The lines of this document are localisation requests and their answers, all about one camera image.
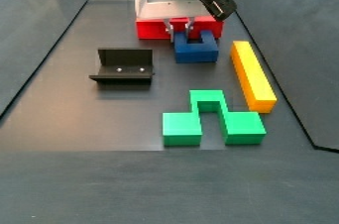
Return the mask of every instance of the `green block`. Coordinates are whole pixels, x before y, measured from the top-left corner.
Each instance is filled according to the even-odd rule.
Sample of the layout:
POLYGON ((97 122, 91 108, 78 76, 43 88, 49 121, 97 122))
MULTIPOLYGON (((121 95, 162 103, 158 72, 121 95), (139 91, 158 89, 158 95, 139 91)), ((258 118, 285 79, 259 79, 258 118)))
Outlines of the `green block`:
POLYGON ((199 146, 202 142, 201 117, 195 113, 163 114, 165 146, 199 146))
POLYGON ((223 90, 191 90, 190 95, 193 112, 229 111, 223 90))
POLYGON ((223 90, 191 90, 191 113, 163 114, 165 146, 198 146, 201 112, 218 112, 227 145, 259 144, 266 135, 257 112, 230 112, 223 90))
POLYGON ((259 144, 266 129, 257 112, 230 112, 227 114, 226 144, 259 144))

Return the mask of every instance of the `toy block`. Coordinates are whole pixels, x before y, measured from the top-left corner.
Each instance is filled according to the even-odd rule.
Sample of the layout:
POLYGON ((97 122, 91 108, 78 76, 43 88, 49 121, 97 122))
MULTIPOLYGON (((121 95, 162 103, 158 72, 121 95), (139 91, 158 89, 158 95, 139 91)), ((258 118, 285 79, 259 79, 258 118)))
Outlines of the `toy block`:
POLYGON ((219 48, 211 31, 202 31, 202 43, 189 44, 185 32, 175 33, 175 58, 178 63, 215 62, 219 48))
MULTIPOLYGON (((186 32, 186 24, 189 18, 175 18, 170 21, 175 32, 186 32)), ((137 18, 137 35, 139 39, 170 39, 170 34, 166 31, 163 20, 142 20, 137 18)), ((203 30, 213 31, 215 39, 222 37, 225 22, 218 22, 213 16, 202 16, 195 18, 194 29, 190 32, 190 39, 201 39, 203 30)))
POLYGON ((218 112, 227 145, 261 144, 266 130, 257 112, 230 112, 222 90, 191 90, 190 97, 191 113, 163 114, 165 146, 201 145, 201 112, 218 112))
POLYGON ((234 42, 231 58, 250 110, 258 113, 270 113, 277 103, 277 97, 261 68, 250 42, 234 42))
POLYGON ((193 112, 229 112, 223 90, 191 90, 190 96, 193 112))
POLYGON ((202 136, 199 115, 195 113, 163 114, 165 146, 199 146, 202 136))
POLYGON ((227 145, 261 144, 266 130, 257 112, 230 112, 226 119, 227 145))
POLYGON ((210 30, 214 33, 215 39, 219 39, 223 34, 225 22, 218 22, 213 16, 199 16, 195 18, 194 29, 190 32, 190 39, 199 39, 201 32, 210 30))
POLYGON ((137 36, 139 39, 170 39, 163 20, 137 19, 137 36))

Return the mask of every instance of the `red block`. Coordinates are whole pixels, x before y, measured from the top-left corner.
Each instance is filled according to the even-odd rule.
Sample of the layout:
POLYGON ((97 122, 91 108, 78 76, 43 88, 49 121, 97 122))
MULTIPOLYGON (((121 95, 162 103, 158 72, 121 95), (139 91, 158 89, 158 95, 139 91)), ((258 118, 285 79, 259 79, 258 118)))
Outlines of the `red block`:
MULTIPOLYGON (((177 18, 171 20, 175 32, 186 31, 189 18, 177 18)), ((137 19, 137 35, 139 39, 170 39, 166 32, 163 20, 141 20, 137 19)), ((215 38, 221 38, 223 34, 225 22, 218 22, 213 16, 202 16, 195 18, 194 30, 190 32, 190 39, 201 39, 201 31, 211 30, 215 38)))

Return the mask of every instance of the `gray wall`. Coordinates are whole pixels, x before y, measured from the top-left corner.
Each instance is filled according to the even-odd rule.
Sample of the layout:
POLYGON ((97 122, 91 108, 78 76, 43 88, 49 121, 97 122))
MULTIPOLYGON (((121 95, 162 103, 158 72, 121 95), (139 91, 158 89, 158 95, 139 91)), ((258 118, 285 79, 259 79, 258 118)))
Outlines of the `gray wall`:
POLYGON ((339 150, 339 0, 237 0, 301 122, 339 150))
POLYGON ((0 0, 0 116, 86 0, 0 0))

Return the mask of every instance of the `yellow block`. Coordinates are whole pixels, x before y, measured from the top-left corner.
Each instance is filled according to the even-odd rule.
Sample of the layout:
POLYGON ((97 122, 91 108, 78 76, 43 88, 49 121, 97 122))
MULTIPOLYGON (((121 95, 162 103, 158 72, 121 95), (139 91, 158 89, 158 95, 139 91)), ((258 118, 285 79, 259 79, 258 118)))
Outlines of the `yellow block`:
POLYGON ((250 42, 235 41, 231 58, 251 111, 270 113, 277 97, 261 68, 250 42))

